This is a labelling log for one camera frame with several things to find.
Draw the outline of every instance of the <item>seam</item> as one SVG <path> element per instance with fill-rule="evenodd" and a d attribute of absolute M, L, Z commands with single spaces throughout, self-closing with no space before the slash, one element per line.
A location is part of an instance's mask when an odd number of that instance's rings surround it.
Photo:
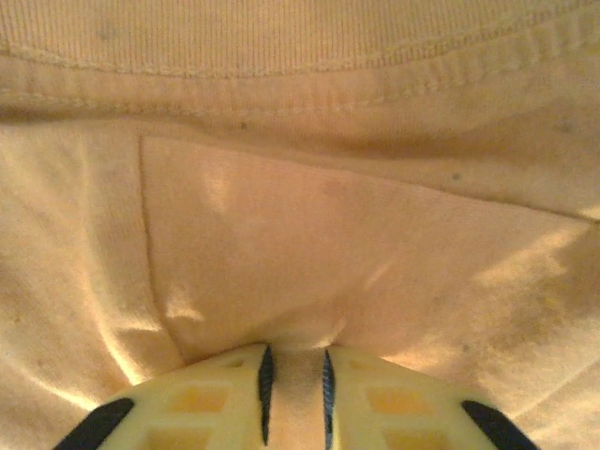
<path fill-rule="evenodd" d="M 8 46 L 8 30 L 7 23 L 3 20 L 6 17 L 4 7 L 0 3 L 0 54 L 10 55 L 10 48 Z"/>
<path fill-rule="evenodd" d="M 574 42 L 568 46 L 554 48 L 552 52 L 546 53 L 544 56 L 535 56 L 527 62 L 512 65 L 509 67 L 499 67 L 488 71 L 481 71 L 470 79 L 463 78 L 461 80 L 453 80 L 449 82 L 423 82 L 415 84 L 395 94 L 387 96 L 379 96 L 360 101 L 349 101 L 342 103 L 332 103 L 329 105 L 310 105 L 296 106 L 283 108 L 186 108 L 170 105 L 150 105 L 135 102 L 106 102 L 101 100 L 93 100 L 85 97 L 59 97 L 42 94 L 39 92 L 25 92 L 10 87 L 0 88 L 0 97 L 12 97 L 21 101 L 39 101 L 50 107 L 73 107 L 82 108 L 97 112 L 112 112 L 112 113 L 132 113 L 132 114 L 168 114 L 170 116 L 192 116 L 202 117 L 210 114 L 237 114 L 239 116 L 262 115 L 262 116 L 279 116 L 287 114 L 299 114 L 310 112 L 345 112 L 355 108 L 364 108 L 384 104 L 385 102 L 401 100 L 404 98 L 418 97 L 424 94 L 440 92 L 452 87 L 465 86 L 472 83 L 477 83 L 484 78 L 492 75 L 512 73 L 520 71 L 524 68 L 529 68 L 539 63 L 552 60 L 565 52 L 572 52 L 582 45 L 591 44 L 598 40 L 599 36 L 591 35 L 579 42 Z"/>
<path fill-rule="evenodd" d="M 169 136 L 165 136 L 165 135 L 161 135 L 161 134 L 154 134 L 154 133 L 145 134 L 141 137 L 141 139 L 146 139 L 146 138 L 168 139 L 168 140 L 176 139 L 176 138 L 172 138 Z M 194 141 L 189 141 L 189 140 L 183 140 L 182 142 L 194 144 Z M 359 170 L 356 170 L 355 168 L 348 168 L 348 167 L 344 167 L 344 166 L 339 166 L 339 167 L 334 168 L 330 164 L 327 164 L 327 163 L 320 164 L 318 162 L 315 162 L 314 160 L 310 161 L 310 160 L 296 160 L 293 158 L 286 159 L 283 157 L 270 157 L 270 156 L 265 156 L 265 155 L 261 155 L 261 154 L 255 154 L 253 152 L 244 152 L 243 150 L 236 150 L 236 152 L 238 152 L 238 153 L 241 152 L 244 154 L 248 153 L 249 155 L 254 155 L 257 158 L 265 158 L 265 159 L 277 160 L 277 161 L 288 161 L 288 162 L 291 162 L 292 164 L 297 164 L 297 165 L 301 165 L 304 167 L 323 169 L 323 170 L 327 170 L 327 171 L 336 171 L 339 173 L 349 173 L 352 175 L 366 177 L 370 180 L 376 180 L 376 181 L 380 181 L 380 182 L 387 183 L 389 185 L 394 185 L 394 186 L 402 185 L 402 186 L 411 187 L 411 188 L 423 188 L 423 189 L 431 190 L 434 192 L 451 195 L 453 197 L 459 197 L 462 199 L 475 200 L 478 202 L 485 202 L 485 203 L 495 203 L 495 204 L 506 205 L 506 206 L 513 206 L 513 207 L 517 207 L 517 208 L 523 208 L 523 209 L 527 209 L 530 211 L 534 211 L 537 213 L 549 214 L 549 215 L 553 215 L 553 216 L 557 216 L 557 217 L 561 217 L 561 218 L 570 218 L 573 220 L 579 220 L 579 221 L 585 222 L 588 225 L 590 225 L 591 227 L 595 227 L 600 232 L 600 219 L 599 218 L 582 216 L 579 213 L 570 213 L 570 212 L 555 210 L 552 208 L 545 208 L 542 206 L 533 206 L 533 205 L 529 205 L 526 203 L 519 203 L 519 202 L 510 201 L 510 200 L 501 200 L 499 198 L 494 198 L 493 196 L 464 194 L 464 193 L 456 192 L 449 188 L 432 187 L 425 183 L 402 181 L 402 180 L 399 180 L 399 179 L 394 178 L 389 175 L 373 174 L 369 171 L 359 171 Z"/>
<path fill-rule="evenodd" d="M 174 338 L 174 333 L 171 327 L 167 324 L 166 318 L 163 314 L 163 311 L 160 307 L 158 307 L 158 296 L 157 296 L 157 288 L 154 282 L 154 270 L 152 268 L 152 238 L 150 236 L 150 220 L 148 218 L 148 209 L 146 207 L 146 201 L 144 197 L 145 191 L 145 176 L 143 174 L 143 136 L 138 136 L 138 171 L 139 171 L 139 189 L 140 189 L 140 207 L 142 212 L 142 223 L 143 223 L 143 232 L 145 237 L 145 257 L 146 257 L 146 274 L 148 276 L 148 287 L 150 288 L 150 294 L 152 295 L 152 304 L 154 305 L 155 312 L 157 314 L 157 320 L 162 324 L 163 330 L 166 332 L 167 336 L 172 342 L 172 345 L 179 352 L 179 357 L 182 361 L 185 361 L 184 355 L 177 345 L 177 339 Z"/>
<path fill-rule="evenodd" d="M 592 360 L 590 363 L 581 367 L 579 370 L 576 370 L 571 375 L 565 377 L 563 380 L 561 380 L 561 382 L 558 385 L 554 386 L 554 388 L 550 389 L 548 392 L 546 392 L 545 394 L 540 396 L 540 398 L 538 398 L 535 402 L 533 402 L 532 404 L 526 406 L 523 410 L 514 414 L 513 418 L 518 419 L 519 417 L 530 412 L 531 410 L 538 407 L 545 401 L 548 401 L 552 396 L 554 396 L 555 394 L 560 392 L 562 389 L 564 389 L 565 386 L 574 382 L 577 378 L 579 378 L 581 375 L 583 375 L 585 372 L 587 372 L 590 368 L 595 366 L 598 363 L 598 361 L 600 361 L 600 358 L 596 358 L 596 359 Z"/>
<path fill-rule="evenodd" d="M 51 64 L 62 68 L 81 68 L 93 69 L 98 71 L 109 71 L 114 73 L 145 74 L 145 75 L 166 75 L 177 78 L 197 78 L 197 79 L 230 79 L 230 78 L 261 78 L 266 76 L 280 76 L 302 74 L 312 71 L 338 71 L 344 69 L 361 68 L 364 65 L 387 66 L 386 59 L 394 59 L 399 56 L 401 61 L 396 65 L 406 64 L 408 62 L 424 61 L 431 57 L 416 57 L 412 59 L 402 58 L 402 54 L 410 55 L 412 49 L 421 49 L 427 53 L 428 47 L 433 49 L 433 57 L 442 56 L 451 51 L 476 43 L 486 42 L 495 38 L 502 38 L 521 31 L 523 28 L 537 26 L 560 18 L 578 8 L 590 7 L 595 4 L 595 0 L 564 0 L 560 4 L 548 1 L 539 9 L 530 9 L 525 13 L 518 15 L 508 15 L 484 27 L 448 35 L 447 37 L 425 37 L 417 40 L 403 39 L 396 44 L 392 44 L 382 51 L 366 53 L 362 55 L 350 56 L 341 59 L 329 59 L 318 63 L 307 64 L 284 69 L 261 69 L 261 70 L 231 70 L 225 67 L 206 68 L 206 69 L 184 69 L 180 67 L 129 67 L 125 65 L 99 64 L 87 61 L 77 61 L 71 58 L 60 56 L 53 52 L 47 52 L 41 49 L 26 45 L 11 45 L 6 43 L 8 55 L 32 60 L 40 63 Z"/>

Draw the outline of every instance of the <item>black stripe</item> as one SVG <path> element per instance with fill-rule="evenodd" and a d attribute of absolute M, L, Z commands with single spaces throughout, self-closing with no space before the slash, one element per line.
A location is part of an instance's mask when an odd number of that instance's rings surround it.
<path fill-rule="evenodd" d="M 325 413 L 325 450 L 330 450 L 334 439 L 334 401 L 336 397 L 336 376 L 329 352 L 325 351 L 322 365 L 322 401 Z"/>
<path fill-rule="evenodd" d="M 465 400 L 460 405 L 498 450 L 539 450 L 500 411 L 472 400 Z"/>
<path fill-rule="evenodd" d="M 131 398 L 119 398 L 96 408 L 56 445 L 54 450 L 96 450 L 119 426 L 133 406 Z"/>
<path fill-rule="evenodd" d="M 259 401 L 261 402 L 262 417 L 262 443 L 269 443 L 269 420 L 271 419 L 271 392 L 275 380 L 275 363 L 271 347 L 267 347 L 262 356 L 261 367 L 259 368 Z"/>

